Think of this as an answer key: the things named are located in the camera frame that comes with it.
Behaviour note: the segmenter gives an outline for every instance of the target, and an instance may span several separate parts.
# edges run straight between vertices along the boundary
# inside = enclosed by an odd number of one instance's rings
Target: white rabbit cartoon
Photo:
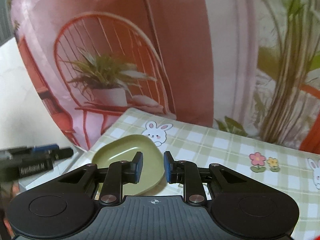
[[[167,139],[167,133],[165,131],[169,130],[173,124],[167,123],[157,127],[156,122],[149,121],[146,123],[146,130],[142,133],[149,137],[156,146],[161,146]]]
[[[316,185],[317,189],[320,189],[320,160],[318,161],[318,165],[312,160],[308,159],[308,163],[313,169],[313,182]]]

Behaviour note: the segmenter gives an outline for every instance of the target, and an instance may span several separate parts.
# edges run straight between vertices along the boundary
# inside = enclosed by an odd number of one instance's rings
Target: green plate
[[[123,137],[98,150],[92,162],[98,168],[106,168],[113,162],[131,161],[137,152],[143,153],[140,182],[124,185],[123,195],[140,195],[157,185],[164,175],[163,155],[149,138],[138,134]]]

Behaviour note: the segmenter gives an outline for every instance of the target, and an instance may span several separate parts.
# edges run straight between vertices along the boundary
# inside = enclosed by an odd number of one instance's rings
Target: checkered tablecloth
[[[311,158],[317,163],[319,155],[172,121],[132,108],[105,132],[90,151],[77,161],[74,168],[89,163],[95,152],[104,145],[130,134],[141,134],[146,130],[145,125],[148,121],[155,121],[158,126],[173,124],[173,127],[166,131],[167,140],[158,147],[162,153],[169,150],[175,160],[192,161],[198,167],[220,163],[290,195],[300,209],[299,222],[292,237],[295,240],[311,240],[320,235],[320,190],[314,184],[313,170],[307,161]],[[270,157],[277,159],[279,172],[272,172],[267,163],[264,172],[253,172],[249,155],[255,152],[260,152],[266,160]],[[183,195],[182,185],[169,185],[165,179],[145,193],[145,195],[177,194]]]

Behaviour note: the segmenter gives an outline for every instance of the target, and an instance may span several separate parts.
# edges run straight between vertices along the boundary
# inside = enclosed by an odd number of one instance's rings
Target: red metal chair
[[[101,133],[110,126],[108,118],[121,115],[127,107],[103,105],[94,98],[90,89],[70,83],[79,72],[72,63],[67,62],[83,60],[78,47],[92,55],[113,53],[125,56],[131,63],[137,65],[139,72],[154,77],[155,81],[139,81],[140,87],[130,86],[129,89],[133,97],[146,96],[156,101],[159,107],[155,109],[134,102],[129,102],[128,107],[175,118],[171,87],[165,68],[146,34],[130,20],[121,16],[107,12],[88,12],[71,19],[61,28],[54,44],[54,58],[65,86],[78,105],[76,109],[84,111],[84,119],[88,112],[104,116]],[[84,133],[88,136],[85,122]]]
[[[25,37],[22,37],[18,44],[22,60],[26,66],[30,79],[41,98],[44,106],[47,108],[54,122],[60,128],[62,133],[75,145],[79,142],[74,136],[73,122],[70,114],[61,107],[56,97],[50,90],[47,82],[42,76],[38,65],[36,64],[27,44]]]

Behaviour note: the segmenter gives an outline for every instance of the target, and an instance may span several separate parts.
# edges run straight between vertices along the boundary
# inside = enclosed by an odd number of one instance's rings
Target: wall
[[[70,142],[41,102],[15,39],[0,47],[0,148]]]

